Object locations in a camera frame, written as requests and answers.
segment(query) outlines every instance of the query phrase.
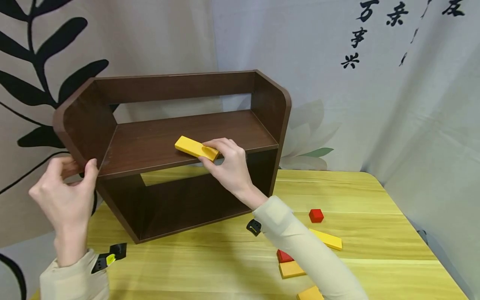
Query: black clip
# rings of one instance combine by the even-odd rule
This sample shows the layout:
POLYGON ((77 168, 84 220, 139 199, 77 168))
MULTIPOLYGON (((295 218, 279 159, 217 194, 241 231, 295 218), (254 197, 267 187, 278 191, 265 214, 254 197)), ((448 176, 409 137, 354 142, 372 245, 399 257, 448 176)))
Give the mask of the black clip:
POLYGON ((247 230, 253 233, 254 236, 258 236, 261 232, 262 224, 255 219, 252 219, 247 224, 247 230))
POLYGON ((98 256, 95 265, 92 269, 92 274, 106 269, 114 261, 124 259, 127 256, 127 243, 116 244, 110 246, 109 253, 102 253, 98 256))

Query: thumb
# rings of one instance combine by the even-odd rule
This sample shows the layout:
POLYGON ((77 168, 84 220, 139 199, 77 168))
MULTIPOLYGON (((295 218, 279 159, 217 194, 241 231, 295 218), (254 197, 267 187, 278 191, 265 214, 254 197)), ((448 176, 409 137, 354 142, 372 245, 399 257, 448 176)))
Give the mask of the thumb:
POLYGON ((98 176, 98 169, 96 167, 96 158, 90 159, 85 166, 85 177, 80 183, 80 186, 84 186, 93 190, 95 188, 96 177, 98 176))
POLYGON ((203 156, 198 157, 198 159, 202 162, 205 169, 207 169, 210 173, 213 173, 215 171, 215 168, 217 166, 210 159, 203 156))

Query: wooden block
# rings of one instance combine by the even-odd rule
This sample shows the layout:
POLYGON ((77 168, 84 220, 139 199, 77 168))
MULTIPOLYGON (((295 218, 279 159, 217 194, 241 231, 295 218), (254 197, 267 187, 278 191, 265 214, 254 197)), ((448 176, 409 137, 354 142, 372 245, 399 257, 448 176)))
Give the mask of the wooden block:
POLYGON ((288 263, 294 261, 293 258, 291 258, 290 255, 286 254, 285 252, 281 250, 276 251, 276 257, 278 258, 279 263, 288 263))
POLYGON ((324 297, 317 286, 309 288, 297 295, 298 300, 323 300, 324 297))
POLYGON ((305 272, 300 268, 296 261, 280 263, 278 267, 280 268, 280 274, 282 275, 283 279, 305 275, 305 272))
POLYGON ((311 229, 311 228, 309 230, 311 232, 313 232, 328 247, 330 247, 332 249, 336 249, 336 250, 342 250, 343 249, 341 238, 338 238, 338 237, 335 237, 333 235, 329 235, 329 234, 326 234, 326 233, 323 233, 323 232, 319 232, 319 231, 311 229))
POLYGON ((324 215, 321 209, 311 209, 308 216, 312 223, 321 223, 324 220, 324 215))
POLYGON ((202 143, 189 139, 183 135, 175 143, 175 148, 187 154, 193 155, 194 157, 204 156, 211 161, 214 161, 219 153, 218 150, 211 147, 205 147, 202 145, 202 143))

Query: chinese character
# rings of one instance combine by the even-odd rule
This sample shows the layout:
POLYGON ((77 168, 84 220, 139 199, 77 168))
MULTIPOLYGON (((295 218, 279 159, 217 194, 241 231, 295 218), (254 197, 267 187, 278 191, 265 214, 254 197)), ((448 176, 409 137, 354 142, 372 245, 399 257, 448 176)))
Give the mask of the chinese character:
POLYGON ((425 7, 425 11, 423 12, 423 15, 421 15, 421 17, 420 17, 421 19, 423 19, 423 17, 424 17, 425 14, 427 13, 427 9, 428 9, 428 6, 430 5, 430 2, 431 2, 431 1, 432 1, 432 0, 428 0, 428 2, 427 2, 427 7, 425 7))
POLYGON ((356 60, 358 58, 359 54, 355 52, 355 55, 350 55, 350 58, 348 58, 348 55, 345 55, 345 62, 341 63, 343 65, 343 68, 346 69, 348 65, 352 67, 352 69, 355 69, 355 64, 354 62, 360 62, 360 60, 356 60))
POLYGON ((408 11, 406 11, 404 9, 405 7, 405 3, 403 3, 402 1, 400 1, 400 4, 398 6, 396 6, 394 8, 395 12, 393 13, 389 13, 387 16, 390 17, 390 19, 392 19, 392 21, 387 21, 387 25, 390 25, 390 26, 395 26, 395 24, 398 22, 399 25, 403 24, 403 21, 400 20, 400 16, 403 15, 403 14, 407 14, 408 11))
POLYGON ((413 34, 413 39, 410 43, 413 43, 413 40, 415 39, 415 37, 417 36, 417 32, 419 31, 419 29, 415 29, 415 33, 413 34))
POLYGON ((362 21, 362 22, 367 21, 372 16, 372 13, 373 13, 370 6, 372 6, 373 4, 378 4, 378 3, 380 3, 378 0, 370 0, 370 1, 366 1, 366 2, 360 2, 360 6, 362 8, 365 8, 365 10, 361 12, 360 17, 358 17, 357 20, 360 19, 360 21, 362 21))
POLYGON ((403 57, 402 57, 402 61, 401 61, 400 64, 398 65, 399 67, 400 67, 401 65, 403 65, 403 61, 405 60, 405 57, 407 57, 407 53, 406 53, 406 52, 405 52, 405 54, 404 54, 403 57))
POLYGON ((454 17, 456 16, 464 16, 465 14, 463 11, 459 11, 460 4, 458 4, 462 0, 451 0, 450 6, 442 12, 442 14, 452 14, 454 17))
POLYGON ((366 32, 367 32, 367 30, 363 29, 363 27, 360 27, 359 31, 352 32, 355 35, 355 37, 353 39, 351 39, 351 41, 355 43, 355 44, 352 45, 353 48, 356 48, 358 46, 359 42, 364 40, 363 35, 366 32))

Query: shelf board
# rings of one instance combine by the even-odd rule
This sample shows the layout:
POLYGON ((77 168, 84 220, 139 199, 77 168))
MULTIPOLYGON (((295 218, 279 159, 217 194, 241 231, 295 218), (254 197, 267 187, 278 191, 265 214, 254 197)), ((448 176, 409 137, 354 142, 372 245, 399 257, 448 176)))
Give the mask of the shelf board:
POLYGON ((278 148, 251 110, 125 123, 117 125, 99 177, 117 178, 198 162, 175 149, 181 135, 199 142, 226 137, 247 153, 278 148))

